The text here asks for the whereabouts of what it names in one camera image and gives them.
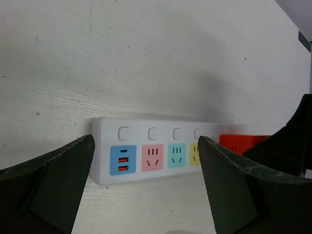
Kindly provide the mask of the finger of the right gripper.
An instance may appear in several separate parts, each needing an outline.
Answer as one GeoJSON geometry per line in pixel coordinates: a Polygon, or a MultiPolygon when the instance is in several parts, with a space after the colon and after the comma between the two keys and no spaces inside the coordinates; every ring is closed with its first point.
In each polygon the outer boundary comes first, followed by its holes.
{"type": "Polygon", "coordinates": [[[274,170],[304,177],[312,169],[312,96],[305,94],[285,127],[247,150],[244,157],[274,170]]]}

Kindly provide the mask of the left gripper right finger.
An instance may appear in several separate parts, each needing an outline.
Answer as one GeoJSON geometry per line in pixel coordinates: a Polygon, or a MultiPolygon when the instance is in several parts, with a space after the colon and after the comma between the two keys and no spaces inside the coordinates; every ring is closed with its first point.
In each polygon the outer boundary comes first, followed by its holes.
{"type": "Polygon", "coordinates": [[[199,156],[218,234],[309,234],[312,181],[237,155],[206,136],[199,156]]]}

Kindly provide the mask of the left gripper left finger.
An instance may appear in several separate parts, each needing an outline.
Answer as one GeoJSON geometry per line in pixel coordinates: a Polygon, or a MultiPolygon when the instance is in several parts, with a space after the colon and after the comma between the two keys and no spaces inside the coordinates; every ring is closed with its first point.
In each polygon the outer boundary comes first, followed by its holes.
{"type": "Polygon", "coordinates": [[[2,169],[2,234],[70,234],[95,150],[92,135],[2,169]]]}

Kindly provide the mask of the red cube socket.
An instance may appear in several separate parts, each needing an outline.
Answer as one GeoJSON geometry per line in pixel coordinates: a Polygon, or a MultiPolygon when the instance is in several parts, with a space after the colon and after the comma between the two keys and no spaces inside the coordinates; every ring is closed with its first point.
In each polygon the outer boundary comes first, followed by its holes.
{"type": "Polygon", "coordinates": [[[268,139],[270,135],[222,134],[219,143],[228,150],[242,156],[247,150],[268,139]]]}

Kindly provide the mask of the white multicolour power strip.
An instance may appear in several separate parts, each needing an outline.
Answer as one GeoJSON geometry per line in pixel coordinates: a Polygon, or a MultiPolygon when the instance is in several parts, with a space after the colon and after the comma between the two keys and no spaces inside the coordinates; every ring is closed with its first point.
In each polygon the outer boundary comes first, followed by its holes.
{"type": "Polygon", "coordinates": [[[98,117],[90,178],[98,185],[200,172],[200,136],[244,134],[244,124],[98,117]]]}

